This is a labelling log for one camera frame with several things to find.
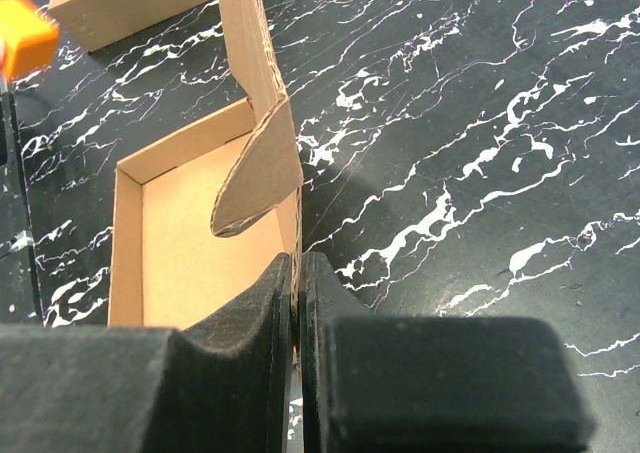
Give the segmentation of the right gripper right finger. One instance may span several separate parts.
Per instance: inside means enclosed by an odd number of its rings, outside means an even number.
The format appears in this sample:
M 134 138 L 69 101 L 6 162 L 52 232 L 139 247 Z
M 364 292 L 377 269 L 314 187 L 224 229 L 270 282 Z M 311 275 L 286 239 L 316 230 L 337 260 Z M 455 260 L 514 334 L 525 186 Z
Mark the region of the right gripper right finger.
M 527 317 L 388 316 L 321 253 L 301 262 L 309 452 L 582 452 L 596 422 L 551 326 Z

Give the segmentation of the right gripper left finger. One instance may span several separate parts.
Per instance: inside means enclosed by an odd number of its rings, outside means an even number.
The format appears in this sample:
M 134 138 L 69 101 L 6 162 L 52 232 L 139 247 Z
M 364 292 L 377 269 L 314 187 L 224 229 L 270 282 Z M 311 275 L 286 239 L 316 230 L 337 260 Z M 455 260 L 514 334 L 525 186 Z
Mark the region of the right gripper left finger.
M 5 452 L 282 452 L 291 260 L 195 325 L 1 329 Z

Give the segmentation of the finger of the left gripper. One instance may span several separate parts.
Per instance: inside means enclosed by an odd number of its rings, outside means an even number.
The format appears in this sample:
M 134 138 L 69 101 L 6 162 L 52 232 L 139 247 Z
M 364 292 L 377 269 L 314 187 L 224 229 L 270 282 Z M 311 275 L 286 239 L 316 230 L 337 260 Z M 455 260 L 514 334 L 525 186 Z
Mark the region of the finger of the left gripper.
M 18 157 L 19 133 L 13 88 L 1 81 L 1 165 L 7 166 Z

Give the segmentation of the small orange block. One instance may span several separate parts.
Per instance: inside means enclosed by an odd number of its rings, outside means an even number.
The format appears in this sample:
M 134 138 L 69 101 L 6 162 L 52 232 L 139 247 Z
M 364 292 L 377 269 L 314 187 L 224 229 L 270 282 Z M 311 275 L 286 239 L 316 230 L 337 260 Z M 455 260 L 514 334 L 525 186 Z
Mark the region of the small orange block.
M 1 77 L 11 83 L 49 67 L 60 35 L 58 23 L 31 0 L 1 0 Z

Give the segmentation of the brown cardboard box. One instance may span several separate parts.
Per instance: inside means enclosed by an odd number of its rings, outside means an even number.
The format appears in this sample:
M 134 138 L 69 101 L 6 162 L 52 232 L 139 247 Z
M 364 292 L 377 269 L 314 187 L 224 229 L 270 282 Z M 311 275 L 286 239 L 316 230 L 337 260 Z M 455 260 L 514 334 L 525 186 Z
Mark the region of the brown cardboard box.
M 244 97 L 122 159 L 108 323 L 188 328 L 300 256 L 303 171 L 262 0 L 218 0 Z

